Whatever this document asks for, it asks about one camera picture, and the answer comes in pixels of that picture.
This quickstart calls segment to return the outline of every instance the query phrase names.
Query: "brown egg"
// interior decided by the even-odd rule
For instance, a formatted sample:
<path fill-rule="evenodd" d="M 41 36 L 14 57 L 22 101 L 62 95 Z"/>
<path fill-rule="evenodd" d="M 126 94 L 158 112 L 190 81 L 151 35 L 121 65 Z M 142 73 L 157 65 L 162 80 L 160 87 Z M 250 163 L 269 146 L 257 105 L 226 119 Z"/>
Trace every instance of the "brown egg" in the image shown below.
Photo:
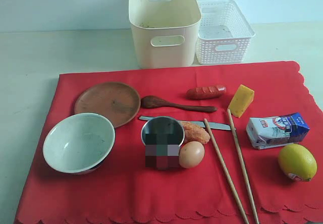
<path fill-rule="evenodd" d="M 180 166 L 186 169 L 198 166 L 204 157 L 204 153 L 202 143 L 196 141 L 186 143 L 180 150 Z"/>

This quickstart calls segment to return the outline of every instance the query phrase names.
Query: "knife blade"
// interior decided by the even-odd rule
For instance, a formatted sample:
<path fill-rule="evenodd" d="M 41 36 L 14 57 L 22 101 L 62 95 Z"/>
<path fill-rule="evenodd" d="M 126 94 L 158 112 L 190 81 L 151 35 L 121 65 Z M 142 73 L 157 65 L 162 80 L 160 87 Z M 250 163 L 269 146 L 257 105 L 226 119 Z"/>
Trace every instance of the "knife blade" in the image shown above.
<path fill-rule="evenodd" d="M 143 120 L 143 121 L 149 121 L 150 119 L 152 119 L 153 117 L 146 117 L 146 116 L 140 116 L 139 119 L 140 120 Z M 191 123 L 194 123 L 200 127 L 203 127 L 205 128 L 205 124 L 204 122 L 200 122 L 200 121 L 184 121 L 184 122 L 191 122 Z M 226 124 L 222 124 L 222 123 L 216 123 L 216 122 L 209 122 L 208 123 L 210 125 L 210 128 L 211 129 L 217 129 L 217 130 L 226 130 L 226 131 L 230 131 L 231 128 L 229 125 L 226 125 Z"/>

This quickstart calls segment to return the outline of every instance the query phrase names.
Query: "chopstick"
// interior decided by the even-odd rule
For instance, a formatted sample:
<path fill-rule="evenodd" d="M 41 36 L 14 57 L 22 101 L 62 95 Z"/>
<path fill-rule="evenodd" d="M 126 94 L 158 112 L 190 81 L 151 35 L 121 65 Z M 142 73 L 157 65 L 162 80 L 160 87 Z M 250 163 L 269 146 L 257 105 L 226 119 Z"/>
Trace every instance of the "chopstick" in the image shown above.
<path fill-rule="evenodd" d="M 229 117 L 229 121 L 230 121 L 230 127 L 231 127 L 231 131 L 232 131 L 232 135 L 233 135 L 234 142 L 235 142 L 235 145 L 236 145 L 236 149 L 237 149 L 237 152 L 238 152 L 238 157 L 239 157 L 240 166 L 241 166 L 242 173 L 243 173 L 244 182 L 245 182 L 246 187 L 247 187 L 248 197 L 249 197 L 249 200 L 250 200 L 254 220 L 256 221 L 257 224 L 259 224 L 260 222 L 259 222 L 259 219 L 258 219 L 256 206 L 254 204 L 254 200 L 253 200 L 253 196 L 252 196 L 252 192 L 251 192 L 251 188 L 250 188 L 250 184 L 249 184 L 248 173 L 247 173 L 247 170 L 246 170 L 246 166 L 244 164 L 244 160 L 243 160 L 241 148 L 240 148 L 240 145 L 239 145 L 236 128 L 234 127 L 234 123 L 233 123 L 233 120 L 232 120 L 230 109 L 228 109 L 228 117 Z"/>
<path fill-rule="evenodd" d="M 234 198 L 235 198 L 235 200 L 236 200 L 236 202 L 237 202 L 237 205 L 238 205 L 238 207 L 239 207 L 239 210 L 240 210 L 240 212 L 241 212 L 241 215 L 242 215 L 242 217 L 243 217 L 243 220 L 244 220 L 244 222 L 245 222 L 246 224 L 249 224 L 248 218 L 247 218 L 246 213 L 245 213 L 245 211 L 244 211 L 244 209 L 243 209 L 243 206 L 242 206 L 241 201 L 240 201 L 240 199 L 239 199 L 238 193 L 237 193 L 237 191 L 236 191 L 236 188 L 234 187 L 234 184 L 233 184 L 233 182 L 232 182 L 231 176 L 230 176 L 229 171 L 228 171 L 228 169 L 227 169 L 226 163 L 225 163 L 225 162 L 224 162 L 224 160 L 223 160 L 223 157 L 222 157 L 222 155 L 221 155 L 220 149 L 219 149 L 219 147 L 218 147 L 218 145 L 217 145 L 217 142 L 216 142 L 216 140 L 215 140 L 215 138 L 214 138 L 214 135 L 213 135 L 213 133 L 212 133 L 212 131 L 211 131 L 211 128 L 210 128 L 210 125 L 208 124 L 207 119 L 204 119 L 204 124 L 205 124 L 205 126 L 206 126 L 206 129 L 207 129 L 208 133 L 210 134 L 210 137 L 211 137 L 212 143 L 213 143 L 213 145 L 214 145 L 214 148 L 216 149 L 216 153 L 217 153 L 218 158 L 219 158 L 219 160 L 220 160 L 220 162 L 221 162 L 221 165 L 222 165 L 223 171 L 224 171 L 224 173 L 226 174 L 227 181 L 228 181 L 229 186 L 230 186 L 230 188 L 231 188 L 232 194 L 233 194 L 233 196 L 234 196 Z"/>

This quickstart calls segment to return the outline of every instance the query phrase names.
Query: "white plastic basket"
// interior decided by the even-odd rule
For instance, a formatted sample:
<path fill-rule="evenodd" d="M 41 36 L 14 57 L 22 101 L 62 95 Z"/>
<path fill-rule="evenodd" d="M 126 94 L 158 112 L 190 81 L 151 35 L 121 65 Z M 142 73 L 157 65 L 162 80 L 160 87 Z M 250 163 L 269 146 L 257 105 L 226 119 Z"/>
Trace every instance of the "white plastic basket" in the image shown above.
<path fill-rule="evenodd" d="M 140 67 L 193 63 L 201 20 L 196 0 L 129 0 L 129 20 Z"/>
<path fill-rule="evenodd" d="M 199 2 L 202 19 L 196 44 L 200 64 L 240 63 L 255 35 L 233 0 Z"/>

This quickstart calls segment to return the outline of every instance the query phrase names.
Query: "hot dog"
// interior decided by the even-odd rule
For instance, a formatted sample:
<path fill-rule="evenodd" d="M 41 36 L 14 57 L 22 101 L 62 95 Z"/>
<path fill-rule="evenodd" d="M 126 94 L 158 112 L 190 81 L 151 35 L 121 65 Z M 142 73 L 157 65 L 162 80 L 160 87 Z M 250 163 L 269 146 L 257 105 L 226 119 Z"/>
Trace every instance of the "hot dog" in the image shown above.
<path fill-rule="evenodd" d="M 210 99 L 220 97 L 227 91 L 226 87 L 223 85 L 208 86 L 208 87 L 197 87 L 189 89 L 186 92 L 186 97 L 188 99 Z"/>

